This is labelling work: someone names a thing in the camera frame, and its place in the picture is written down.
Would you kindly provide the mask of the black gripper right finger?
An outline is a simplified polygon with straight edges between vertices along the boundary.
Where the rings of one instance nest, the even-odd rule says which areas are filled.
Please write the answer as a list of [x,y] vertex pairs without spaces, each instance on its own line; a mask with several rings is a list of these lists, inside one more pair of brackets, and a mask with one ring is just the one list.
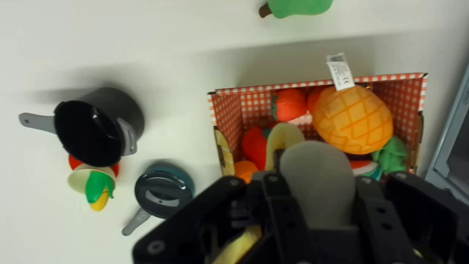
[[469,264],[469,206],[410,172],[358,175],[353,221],[364,264]]

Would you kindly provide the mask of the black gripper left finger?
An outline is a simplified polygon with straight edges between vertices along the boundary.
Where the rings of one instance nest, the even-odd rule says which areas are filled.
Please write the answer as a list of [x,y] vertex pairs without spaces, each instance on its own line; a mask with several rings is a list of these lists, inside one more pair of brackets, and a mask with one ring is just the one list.
[[237,264],[307,264],[307,227],[278,172],[249,184],[222,175],[193,200],[142,235],[133,246],[133,264],[209,264],[249,225],[260,238]]

